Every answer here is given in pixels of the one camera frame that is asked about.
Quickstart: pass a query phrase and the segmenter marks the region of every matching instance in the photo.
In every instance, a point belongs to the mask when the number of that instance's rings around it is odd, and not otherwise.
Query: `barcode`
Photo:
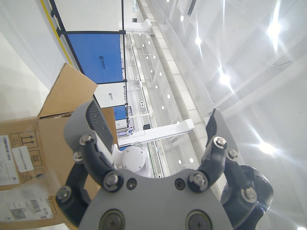
[[[26,215],[24,214],[23,208],[12,209],[10,211],[15,220],[27,218]]]
[[[3,137],[3,141],[4,141],[6,153],[7,153],[7,158],[8,158],[8,160],[10,161],[10,160],[11,160],[11,155],[10,155],[9,145],[8,145],[8,143],[7,143],[6,137]]]
[[[35,200],[31,200],[31,205],[32,205],[35,213],[40,213],[41,212],[41,209],[40,209],[39,204],[38,204],[36,199]]]

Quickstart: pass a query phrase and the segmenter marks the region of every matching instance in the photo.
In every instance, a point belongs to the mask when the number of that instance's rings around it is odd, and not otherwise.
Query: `bolt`
[[[122,229],[122,219],[117,213],[107,215],[102,222],[103,230],[120,230]]]
[[[111,174],[107,177],[106,184],[108,186],[114,186],[118,183],[118,176],[116,174]]]
[[[181,178],[176,179],[175,187],[177,190],[183,190],[185,188],[184,180],[182,180]]]
[[[247,188],[245,190],[245,195],[248,199],[255,199],[257,197],[257,194],[253,188]]]
[[[128,188],[129,190],[134,190],[135,187],[136,187],[136,185],[137,185],[137,182],[136,182],[136,180],[135,180],[134,178],[130,178],[130,179],[127,181],[127,188]]]
[[[219,146],[225,146],[226,144],[226,140],[222,137],[219,137],[217,140],[216,140],[216,143],[219,145]]]
[[[188,222],[189,230],[209,230],[210,222],[206,216],[201,213],[193,214]]]
[[[254,203],[257,200],[257,193],[252,187],[247,188],[246,190],[241,189],[241,195],[244,200],[249,203]]]
[[[234,149],[232,149],[232,150],[230,150],[230,151],[228,152],[228,156],[229,156],[231,159],[234,159],[234,158],[237,158],[237,157],[238,157],[238,154],[237,154],[237,152],[236,152]]]
[[[57,198],[61,200],[62,203],[66,202],[71,195],[71,188],[67,185],[61,187],[57,192]]]
[[[74,152],[73,159],[75,162],[82,161],[82,153],[81,152]]]
[[[199,187],[202,187],[204,184],[205,184],[205,179],[200,175],[200,174],[196,174],[194,176],[194,180],[193,182],[199,186]]]
[[[85,134],[80,138],[80,144],[84,146],[85,144],[88,144],[91,142],[92,136],[90,134]]]

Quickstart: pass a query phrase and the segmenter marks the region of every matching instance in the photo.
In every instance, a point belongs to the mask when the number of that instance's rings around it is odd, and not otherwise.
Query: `cardboard box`
[[[13,189],[51,170],[55,171],[61,185],[66,183],[74,161],[72,151],[64,140],[63,129],[71,112],[80,104],[92,99],[96,87],[97,85],[89,78],[65,64],[37,117],[0,124],[0,135],[8,137],[11,151],[13,148],[27,146],[34,166],[34,170],[20,173],[14,160],[19,184],[0,185],[0,191]],[[115,127],[112,118],[106,120],[109,127]],[[96,182],[90,176],[85,188],[91,198],[98,191]],[[0,222],[0,229],[39,228],[63,222],[74,228],[58,208],[55,196],[50,196],[48,199],[53,218]]]

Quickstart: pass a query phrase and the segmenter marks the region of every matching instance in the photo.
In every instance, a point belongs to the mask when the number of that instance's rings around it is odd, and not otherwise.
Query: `box flap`
[[[96,83],[65,63],[38,117],[72,112],[90,101],[96,88]]]

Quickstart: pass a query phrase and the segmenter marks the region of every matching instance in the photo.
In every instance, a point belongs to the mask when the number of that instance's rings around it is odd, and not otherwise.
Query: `perforated board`
[[[118,31],[117,0],[55,0],[66,31]]]

